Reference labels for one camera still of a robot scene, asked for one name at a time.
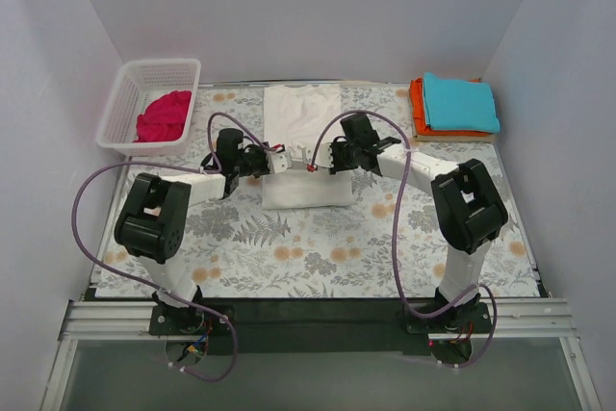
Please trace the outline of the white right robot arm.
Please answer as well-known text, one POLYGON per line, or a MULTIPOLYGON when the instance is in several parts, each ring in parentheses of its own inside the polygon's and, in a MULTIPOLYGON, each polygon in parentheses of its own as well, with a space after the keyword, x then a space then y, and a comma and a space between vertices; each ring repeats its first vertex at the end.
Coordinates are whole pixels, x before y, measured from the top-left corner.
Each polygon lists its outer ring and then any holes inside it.
POLYGON ((404 309, 419 320, 436 319, 447 331, 457 331, 471 318, 468 305, 477 304, 485 257, 508 222, 508 212, 486 166, 477 159, 445 161, 414 150, 391 119, 372 111, 341 113, 333 119, 343 137, 330 144, 331 174, 362 168, 399 181, 393 217, 391 253, 394 279, 404 309), (445 273, 435 291, 435 310, 413 307, 404 294, 398 268, 398 226, 404 190, 413 187, 429 195, 441 235, 448 244, 445 273))

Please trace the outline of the white t shirt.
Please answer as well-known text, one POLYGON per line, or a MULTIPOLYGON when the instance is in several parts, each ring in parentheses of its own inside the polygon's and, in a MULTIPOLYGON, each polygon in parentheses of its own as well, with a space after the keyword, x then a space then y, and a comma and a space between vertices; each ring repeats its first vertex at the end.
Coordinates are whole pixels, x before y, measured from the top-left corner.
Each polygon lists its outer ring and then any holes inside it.
POLYGON ((329 174, 324 168, 310 172, 306 163, 312 150, 326 152, 317 140, 342 111, 338 85, 270 86, 264 90, 264 141, 282 144, 292 166, 262 180, 262 206, 266 210, 349 206, 353 203, 350 171, 329 174))

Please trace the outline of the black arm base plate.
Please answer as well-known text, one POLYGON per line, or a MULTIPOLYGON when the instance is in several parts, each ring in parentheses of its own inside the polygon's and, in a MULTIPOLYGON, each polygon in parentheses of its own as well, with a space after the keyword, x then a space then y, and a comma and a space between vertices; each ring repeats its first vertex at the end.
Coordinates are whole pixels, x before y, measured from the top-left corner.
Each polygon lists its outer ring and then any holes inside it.
POLYGON ((427 356, 428 337, 487 334, 486 304, 419 320, 396 298, 205 298, 234 325, 241 353, 401 352, 427 356))

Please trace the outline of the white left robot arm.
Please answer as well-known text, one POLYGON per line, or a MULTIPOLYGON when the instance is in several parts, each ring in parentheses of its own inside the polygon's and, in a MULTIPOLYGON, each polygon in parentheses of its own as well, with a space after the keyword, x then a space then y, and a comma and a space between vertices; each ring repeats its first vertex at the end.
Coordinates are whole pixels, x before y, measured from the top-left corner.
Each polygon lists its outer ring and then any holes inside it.
POLYGON ((240 129, 221 130, 216 149, 196 173, 137 175, 115 223, 115 242, 138 258, 156 286, 155 300, 173 308, 171 321, 186 334, 205 321, 195 304, 198 287, 177 256, 189 209, 230 196, 242 177, 273 173, 275 156, 284 151, 280 144, 246 144, 246 138, 240 129))

